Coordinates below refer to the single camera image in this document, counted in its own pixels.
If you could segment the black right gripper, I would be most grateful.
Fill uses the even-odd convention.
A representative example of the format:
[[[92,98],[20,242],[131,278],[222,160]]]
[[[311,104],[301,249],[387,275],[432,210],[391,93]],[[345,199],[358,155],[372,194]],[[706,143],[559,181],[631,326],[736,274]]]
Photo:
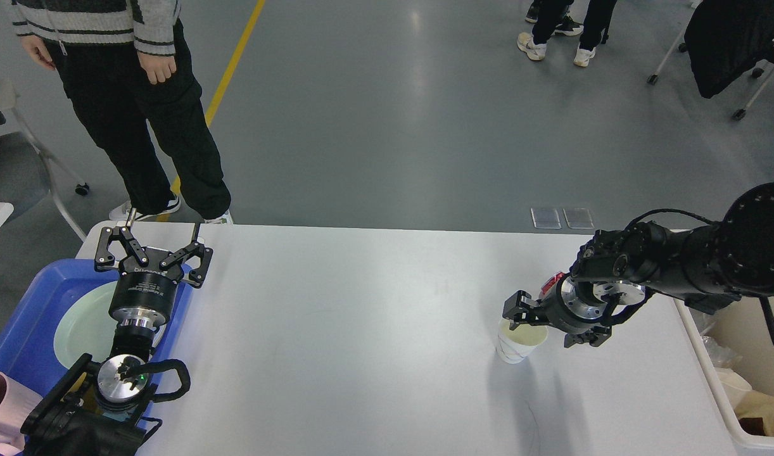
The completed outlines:
[[[505,301],[502,318],[509,330],[521,324],[552,326],[564,335],[564,348],[589,344],[599,347],[612,337],[612,326],[622,324],[647,302],[647,288],[632,282],[573,282],[563,277],[535,300],[517,291]]]

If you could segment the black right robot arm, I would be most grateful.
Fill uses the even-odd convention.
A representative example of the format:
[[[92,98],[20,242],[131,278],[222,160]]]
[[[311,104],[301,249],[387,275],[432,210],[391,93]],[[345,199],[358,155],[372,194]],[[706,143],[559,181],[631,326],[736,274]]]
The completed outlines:
[[[598,347],[655,294],[708,315],[749,296],[774,346],[774,182],[746,191],[723,220],[701,221],[673,232],[641,215],[622,230],[598,230],[539,298],[520,289],[501,315],[510,329],[549,326],[566,335],[566,347]]]

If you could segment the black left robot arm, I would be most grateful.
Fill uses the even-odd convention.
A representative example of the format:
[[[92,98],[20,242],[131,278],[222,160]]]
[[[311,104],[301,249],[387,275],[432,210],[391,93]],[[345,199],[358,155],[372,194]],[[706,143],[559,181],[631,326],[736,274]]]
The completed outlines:
[[[134,455],[162,426],[150,405],[175,401],[190,390],[181,360],[164,360],[158,344],[175,315],[179,288],[201,288],[213,250],[192,239],[178,250],[142,246],[124,225],[100,232],[94,269],[118,272],[107,311],[115,321],[111,350],[97,362],[82,354],[20,427],[25,455]]]

